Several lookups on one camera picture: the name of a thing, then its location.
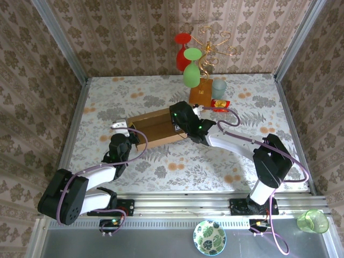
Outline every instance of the leaf pattern bowl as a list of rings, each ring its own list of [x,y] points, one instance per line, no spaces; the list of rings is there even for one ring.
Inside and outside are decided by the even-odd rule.
[[[225,249],[226,232],[216,221],[204,220],[193,232],[193,243],[202,254],[214,256]]]

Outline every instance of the patterned tablecloth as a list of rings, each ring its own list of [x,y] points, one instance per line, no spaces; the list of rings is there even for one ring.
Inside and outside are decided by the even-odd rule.
[[[211,77],[227,82],[223,99],[231,101],[230,107],[242,121],[235,130],[261,136],[275,133],[297,156],[270,74]],[[113,121],[188,101],[189,93],[179,75],[93,78],[69,169],[77,172],[100,163],[109,148]],[[204,111],[202,117],[236,123],[235,117],[227,113]],[[138,154],[133,148],[130,159]],[[303,178],[301,169],[294,165],[287,178]],[[249,159],[185,139],[149,149],[144,157],[130,163],[119,179],[104,186],[116,192],[249,191],[256,180],[254,164]],[[300,183],[280,187],[280,191],[305,190],[307,185]]]

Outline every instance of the black mounting bracket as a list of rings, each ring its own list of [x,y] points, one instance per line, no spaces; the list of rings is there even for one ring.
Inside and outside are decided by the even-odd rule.
[[[258,205],[247,198],[230,199],[230,210],[232,216],[243,215],[267,215],[269,211],[269,200],[263,205]],[[272,215],[279,215],[276,199],[273,198]]]

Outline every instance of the aluminum frame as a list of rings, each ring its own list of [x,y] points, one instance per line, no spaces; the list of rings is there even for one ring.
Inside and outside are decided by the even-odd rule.
[[[305,17],[302,19],[298,30],[293,36],[293,39],[291,40],[290,45],[284,54],[284,58],[282,59],[281,63],[279,63],[275,72],[275,77],[279,81],[282,80],[286,71],[288,71],[289,66],[291,65],[301,45],[305,41],[309,31],[311,30],[315,20],[319,16],[325,4],[326,0],[313,0],[310,3],[310,7],[306,12]]]
[[[73,121],[68,133],[66,145],[64,147],[59,168],[68,169],[73,147],[77,137],[78,127],[80,125],[82,112],[87,100],[90,89],[91,79],[82,88],[80,98],[73,116]],[[299,143],[295,126],[292,122],[291,114],[288,109],[286,99],[280,83],[276,82],[276,87],[281,98],[283,109],[285,111],[289,127],[296,145],[296,151],[300,161],[307,166]],[[322,210],[328,216],[330,221],[330,228],[324,234],[324,241],[330,257],[344,258],[342,245],[336,231],[333,219],[331,218],[331,211],[327,205],[324,196],[316,196],[313,181],[310,179],[309,186],[311,192],[276,193],[280,215],[273,216],[274,219],[295,219],[303,212],[309,209]],[[174,219],[176,221],[181,219],[226,219],[230,220],[231,213],[229,208],[229,199],[231,198],[246,198],[249,192],[230,192],[230,191],[202,191],[202,192],[142,192],[142,193],[119,193],[118,198],[134,199],[135,212],[133,219],[153,220],[153,219]],[[264,216],[238,216],[250,219],[261,219]],[[91,221],[94,219],[105,219],[110,217],[87,217],[80,216],[78,219],[84,221]],[[31,236],[29,249],[26,253],[26,258],[40,258],[41,252],[45,242],[45,236],[52,219],[47,216],[39,215]]]
[[[49,4],[46,0],[32,0],[32,3],[36,7],[39,15],[42,17],[43,22],[47,25],[47,28],[55,39],[59,49],[66,58],[80,84],[84,85],[84,83],[87,81],[86,72],[84,71],[67,38],[65,37],[63,30],[54,16],[53,11],[49,7]]]

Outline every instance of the wall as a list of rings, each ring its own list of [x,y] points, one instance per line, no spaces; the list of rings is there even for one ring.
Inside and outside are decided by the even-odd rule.
[[[282,86],[316,187],[344,243],[344,1],[327,1]]]
[[[30,1],[0,1],[0,257],[24,257],[80,84]]]
[[[87,76],[180,74],[174,37],[214,42],[229,31],[235,56],[216,55],[214,73],[271,73],[285,53],[310,0],[48,0]]]

